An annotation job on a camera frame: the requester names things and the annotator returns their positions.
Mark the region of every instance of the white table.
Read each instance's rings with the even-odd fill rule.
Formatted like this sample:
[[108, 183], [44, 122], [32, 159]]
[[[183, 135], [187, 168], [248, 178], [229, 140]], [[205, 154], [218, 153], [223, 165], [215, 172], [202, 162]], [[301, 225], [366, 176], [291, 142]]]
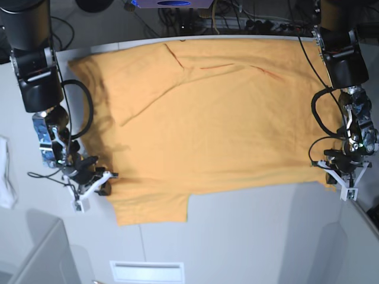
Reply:
[[[57, 56], [64, 79], [71, 79], [74, 76], [67, 68], [68, 60], [176, 39], [188, 38], [106, 44], [63, 51]], [[19, 265], [33, 247], [28, 216], [31, 209], [38, 209], [64, 220], [83, 283], [91, 279], [114, 283], [110, 260], [184, 262], [187, 284], [271, 284], [289, 283], [289, 279], [291, 283], [306, 283], [323, 227], [340, 220], [339, 195], [316, 183], [192, 196], [187, 223], [118, 227], [111, 204], [97, 195], [90, 198], [89, 212], [74, 213], [67, 189], [26, 175], [31, 170], [41, 174], [52, 171], [42, 166], [31, 114], [24, 111], [8, 64], [0, 66], [0, 86], [0, 134], [9, 138], [10, 178], [20, 197], [13, 211], [0, 209], [0, 264], [3, 255]], [[83, 119], [81, 92], [69, 86], [68, 95], [73, 132], [77, 132]], [[321, 257], [327, 258], [329, 253], [325, 251]]]

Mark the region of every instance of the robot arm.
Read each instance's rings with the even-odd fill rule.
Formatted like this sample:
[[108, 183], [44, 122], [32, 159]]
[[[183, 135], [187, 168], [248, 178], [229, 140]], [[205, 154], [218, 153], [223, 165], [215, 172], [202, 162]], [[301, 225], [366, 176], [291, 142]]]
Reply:
[[[321, 57], [327, 68], [332, 88], [341, 90], [339, 105], [345, 116], [346, 127], [337, 131], [335, 137], [343, 139], [341, 150], [325, 150], [327, 161], [318, 162], [318, 166], [327, 171], [327, 182], [342, 185], [341, 198], [356, 199], [358, 189], [355, 170], [370, 165], [364, 159], [379, 150], [379, 135], [371, 120], [371, 101], [362, 87], [368, 80], [368, 71], [359, 48], [359, 38], [376, 37], [379, 26], [362, 24], [354, 27], [350, 19], [354, 6], [361, 4], [356, 0], [321, 0], [316, 7], [320, 21], [313, 35], [321, 49]], [[321, 91], [312, 100], [312, 112], [322, 125], [316, 112], [316, 101]]]
[[[11, 63], [17, 77], [25, 110], [34, 113], [33, 124], [40, 142], [43, 163], [62, 171], [68, 179], [79, 184], [73, 204], [77, 211], [84, 211], [81, 196], [97, 191], [110, 194], [109, 178], [116, 177], [104, 168], [95, 168], [98, 157], [83, 158], [75, 139], [67, 129], [69, 117], [60, 106], [63, 100], [62, 86], [74, 83], [86, 93], [90, 105], [91, 96], [80, 82], [59, 80], [59, 70], [53, 47], [49, 0], [0, 0], [0, 17], [11, 50]], [[93, 112], [90, 113], [89, 127]]]

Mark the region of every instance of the black cable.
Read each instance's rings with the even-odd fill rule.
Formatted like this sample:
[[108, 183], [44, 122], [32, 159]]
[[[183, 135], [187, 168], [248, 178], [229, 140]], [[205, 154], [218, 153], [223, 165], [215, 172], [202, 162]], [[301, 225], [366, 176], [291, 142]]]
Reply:
[[0, 50], [1, 50], [1, 52], [3, 52], [3, 54], [5, 56], [7, 56], [9, 58], [9, 56], [10, 56], [9, 53], [3, 47], [0, 47]]
[[[61, 86], [62, 86], [62, 83], [63, 83], [63, 76], [62, 76], [62, 72], [60, 71], [60, 67], [59, 67], [59, 62], [57, 60], [57, 67], [58, 67], [58, 74], [59, 74], [59, 77], [60, 77], [60, 82], [61, 82]], [[70, 109], [70, 105], [69, 105], [69, 100], [67, 98], [67, 94], [66, 94], [66, 89], [64, 86], [62, 86], [62, 89], [63, 89], [63, 96], [65, 97], [65, 101], [66, 101], [66, 105], [67, 105], [67, 111], [69, 113], [69, 123], [70, 123], [70, 130], [69, 130], [69, 142], [68, 142], [68, 149], [67, 149], [67, 153], [68, 155], [70, 155], [70, 146], [71, 146], [71, 136], [72, 136], [72, 121], [71, 121], [71, 109]]]
[[[302, 9], [302, 7], [299, 6], [299, 4], [296, 4], [296, 5], [295, 5], [295, 8], [297, 9], [297, 11], [298, 11], [298, 13], [299, 13], [302, 22], [305, 22], [305, 23], [308, 23], [308, 24], [309, 24], [309, 23], [312, 23], [313, 20], [312, 20], [311, 16], [309, 16], [309, 15], [304, 11], [304, 9]], [[304, 15], [306, 18], [308, 18], [309, 22], [306, 22], [306, 21], [303, 19], [303, 15]]]
[[160, 35], [155, 31], [153, 30], [152, 27], [150, 27], [144, 20], [143, 18], [140, 17], [139, 14], [137, 14], [136, 12], [133, 13], [133, 15], [146, 27], [148, 28], [156, 37], [160, 37]]
[[216, 15], [226, 16], [232, 10], [230, 3], [226, 1], [217, 1], [217, 7], [219, 11], [216, 11]]
[[178, 26], [179, 26], [179, 32], [178, 32], [178, 33], [176, 33], [176, 29], [175, 29], [175, 27], [173, 27], [174, 32], [175, 32], [175, 34], [176, 34], [177, 36], [181, 36], [181, 29], [182, 29], [184, 23], [183, 23], [182, 14], [181, 14], [179, 8], [175, 8], [175, 15], [174, 15], [174, 18], [175, 18], [176, 21], [178, 22]]
[[28, 172], [27, 174], [28, 174], [29, 177], [31, 177], [33, 179], [48, 179], [48, 180], [51, 180], [52, 182], [59, 183], [60, 185], [63, 185], [63, 186], [70, 186], [70, 188], [71, 188], [71, 190], [72, 190], [72, 192], [74, 194], [75, 200], [79, 200], [80, 199], [78, 191], [75, 188], [75, 185], [72, 185], [69, 181], [68, 181], [68, 183], [60, 182], [59, 180], [52, 179], [51, 178], [52, 175], [43, 176], [43, 175], [40, 175], [39, 173], [33, 173], [33, 172]]
[[253, 0], [253, 20], [255, 22], [255, 0]]
[[[236, 8], [234, 5], [233, 5], [233, 2], [237, 5], [237, 6], [239, 6], [239, 3], [238, 3], [238, 1], [237, 0], [231, 0], [231, 6], [232, 7], [234, 7], [234, 8]], [[255, 2], [254, 2], [254, 10], [253, 10], [253, 15], [254, 15], [254, 20], [250, 17], [250, 15], [245, 11], [245, 9], [242, 9], [242, 13], [244, 13], [245, 15], [246, 15], [246, 17], [249, 19], [249, 20], [252, 20], [252, 21], [254, 21], [255, 22]]]
[[146, 38], [156, 38], [156, 36], [146, 27], [143, 27], [143, 34]]
[[175, 24], [177, 22], [177, 18], [172, 19], [172, 11], [170, 8], [159, 8], [158, 16], [160, 21], [166, 26], [166, 34], [169, 36], [169, 29], [173, 29], [174, 34], [178, 36], [178, 31], [175, 28]]
[[59, 50], [61, 51], [62, 48], [63, 48], [63, 44], [62, 44], [61, 39], [55, 33], [53, 33], [53, 37], [58, 41], [58, 43], [59, 43]]
[[47, 178], [50, 178], [52, 176], [55, 176], [57, 173], [59, 173], [61, 171], [61, 169], [57, 170], [56, 172], [53, 172], [52, 174], [50, 175], [47, 175], [47, 176], [43, 176], [43, 175], [40, 175], [38, 173], [33, 173], [33, 172], [28, 172], [28, 176], [31, 177], [31, 178], [35, 178], [35, 179], [47, 179]]
[[[287, 0], [287, 3], [288, 3], [288, 9], [290, 10], [290, 15], [291, 15], [292, 23], [293, 23], [294, 26], [296, 26], [295, 19], [294, 19], [294, 16], [293, 16], [293, 13], [292, 13], [292, 9], [291, 9], [291, 2], [290, 2], [290, 0]], [[298, 42], [300, 43], [301, 49], [303, 50], [303, 53], [304, 53], [304, 55], [305, 55], [305, 57], [306, 57], [309, 65], [310, 65], [310, 67], [312, 68], [314, 74], [316, 74], [317, 78], [319, 78], [321, 84], [325, 88], [327, 88], [327, 85], [324, 83], [324, 81], [322, 81], [320, 75], [317, 73], [316, 69], [313, 67], [312, 62], [309, 60], [308, 54], [307, 54], [307, 52], [306, 52], [306, 50], [305, 50], [305, 48], [303, 46], [303, 42], [302, 42], [302, 40], [300, 38], [300, 35], [298, 33], [297, 33], [297, 38], [298, 38]]]
[[374, 7], [371, 7], [371, 6], [365, 6], [365, 8], [367, 8], [367, 9], [371, 9], [371, 10], [373, 10], [373, 11], [375, 11], [376, 13], [379, 14], [379, 10], [376, 9], [376, 8], [374, 8]]
[[87, 121], [86, 125], [84, 126], [84, 128], [82, 130], [80, 130], [79, 133], [72, 136], [72, 140], [75, 140], [75, 139], [78, 139], [79, 137], [82, 137], [84, 134], [86, 134], [88, 132], [89, 128], [91, 127], [91, 124], [94, 120], [94, 103], [93, 103], [92, 98], [91, 98], [91, 93], [89, 92], [87, 87], [82, 82], [80, 82], [78, 80], [74, 80], [74, 79], [63, 81], [62, 82], [63, 90], [65, 89], [66, 85], [76, 85], [76, 86], [80, 87], [83, 90], [83, 92], [87, 98], [88, 106], [89, 106], [88, 121]]
[[214, 34], [214, 28], [213, 28], [213, 25], [214, 25], [214, 23], [213, 23], [213, 18], [211, 18], [211, 32], [212, 32], [212, 34]]
[[227, 20], [225, 18], [225, 16], [222, 16], [222, 15], [218, 15], [218, 17], [221, 17], [222, 19], [224, 19], [224, 22], [225, 22], [225, 25], [226, 25], [226, 28], [229, 30], [229, 24], [227, 23]]
[[312, 151], [312, 148], [314, 147], [314, 145], [316, 145], [318, 142], [325, 140], [325, 139], [338, 139], [338, 140], [343, 141], [343, 139], [341, 139], [341, 138], [330, 137], [330, 136], [325, 136], [325, 137], [319, 138], [315, 142], [313, 142], [312, 145], [309, 147], [308, 156], [309, 156], [309, 160], [312, 163], [312, 166], [316, 166], [316, 167], [319, 167], [319, 168], [324, 169], [324, 170], [331, 170], [331, 168], [319, 166], [317, 164], [317, 161], [313, 160], [312, 156], [311, 156], [311, 151]]
[[312, 114], [314, 116], [314, 119], [316, 119], [317, 123], [319, 124], [319, 126], [321, 127], [321, 129], [327, 134], [329, 135], [330, 137], [332, 138], [340, 138], [343, 136], [343, 134], [338, 134], [338, 133], [334, 133], [332, 132], [331, 130], [329, 130], [325, 125], [324, 123], [322, 123], [322, 120], [319, 116], [319, 114], [317, 113], [317, 109], [316, 109], [316, 102], [319, 98], [321, 98], [323, 95], [327, 94], [327, 93], [331, 93], [335, 91], [335, 89], [333, 88], [326, 88], [320, 92], [317, 92], [313, 98], [312, 98], [312, 102], [311, 102], [311, 109], [312, 109]]
[[58, 17], [54, 17], [54, 16], [52, 16], [52, 19], [56, 19], [58, 21], [61, 21], [62, 23], [66, 24], [70, 28], [70, 30], [71, 30], [71, 33], [72, 33], [71, 39], [67, 43], [67, 45], [65, 45], [62, 48], [62, 50], [67, 50], [69, 48], [69, 46], [72, 44], [73, 39], [75, 38], [75, 30], [74, 30], [73, 26], [69, 22], [67, 22], [66, 20], [64, 20], [64, 19], [61, 19], [61, 18], [58, 18]]
[[[288, 9], [290, 10], [290, 15], [291, 15], [291, 19], [292, 19], [292, 22], [293, 22], [293, 25], [294, 27], [296, 26], [296, 23], [295, 23], [295, 19], [294, 19], [294, 16], [293, 16], [293, 13], [292, 13], [292, 9], [291, 9], [291, 2], [290, 0], [287, 0], [287, 3], [288, 3]], [[328, 88], [327, 84], [324, 83], [324, 81], [321, 79], [320, 75], [317, 73], [316, 69], [313, 67], [313, 64], [312, 62], [310, 61], [309, 57], [308, 57], [308, 54], [303, 46], [303, 42], [301, 41], [301, 38], [300, 38], [300, 35], [298, 33], [298, 31], [296, 30], [296, 35], [297, 35], [297, 38], [298, 38], [298, 42], [300, 43], [300, 46], [301, 46], [301, 49], [303, 50], [303, 53], [309, 63], [309, 66], [312, 68], [314, 74], [317, 76], [317, 78], [320, 80], [321, 84], [324, 86], [325, 89]], [[338, 106], [338, 109], [339, 109], [339, 112], [341, 113], [341, 116], [342, 116], [342, 122], [343, 122], [343, 125], [345, 126], [345, 131], [347, 130], [347, 125], [346, 125], [346, 121], [345, 121], [345, 116], [343, 115], [343, 112], [342, 112], [342, 108], [341, 106], [339, 105], [336, 97], [334, 96], [334, 94], [332, 92], [329, 92], [330, 95], [332, 96], [333, 100], [335, 101], [335, 103], [337, 104]]]
[[240, 24], [240, 22], [239, 22], [238, 13], [237, 13], [236, 7], [235, 7], [234, 4], [233, 4], [233, 0], [230, 0], [230, 4], [231, 4], [231, 6], [232, 6], [232, 8], [233, 8], [233, 11], [234, 11], [235, 14], [236, 14], [237, 23], [238, 23], [238, 28], [239, 28], [239, 30], [241, 31], [241, 30], [242, 30], [242, 29], [241, 29], [241, 24]]

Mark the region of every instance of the blue light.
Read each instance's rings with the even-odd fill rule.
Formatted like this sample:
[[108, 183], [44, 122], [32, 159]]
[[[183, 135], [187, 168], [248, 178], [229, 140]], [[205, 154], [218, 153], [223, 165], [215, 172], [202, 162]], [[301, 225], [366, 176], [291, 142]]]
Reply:
[[162, 6], [188, 6], [191, 5], [188, 1], [161, 1], [158, 2], [158, 5]]

